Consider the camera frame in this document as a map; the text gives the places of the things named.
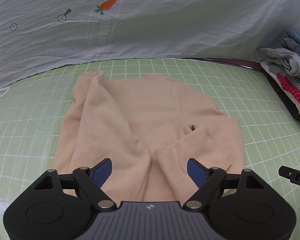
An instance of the orange carrot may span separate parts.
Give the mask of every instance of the orange carrot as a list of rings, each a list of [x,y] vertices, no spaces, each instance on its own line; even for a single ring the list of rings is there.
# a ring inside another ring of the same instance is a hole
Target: orange carrot
[[[96,13],[100,12],[103,15],[103,11],[107,11],[112,8],[117,0],[108,0],[102,3],[100,6],[98,5],[97,8],[94,10]]]
[[[100,5],[100,8],[101,8],[103,11],[107,11],[107,10],[111,9],[111,7],[115,4],[116,1],[117,1],[117,0],[108,0],[108,1],[106,1],[106,2],[104,2],[104,3],[102,3],[102,4]]]

